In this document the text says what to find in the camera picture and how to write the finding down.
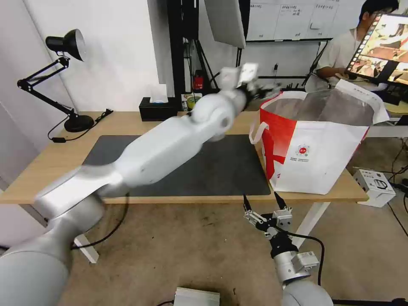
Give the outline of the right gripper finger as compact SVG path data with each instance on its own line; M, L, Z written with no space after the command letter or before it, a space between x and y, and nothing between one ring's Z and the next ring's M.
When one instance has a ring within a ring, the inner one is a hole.
M244 218L249 221L250 224L254 225L256 228L265 228L266 219L252 210L249 200L245 194L243 194L243 207Z
M284 199L279 196L277 192L275 192L275 199L279 206L279 210L276 211L278 214L291 214L292 208L287 206Z

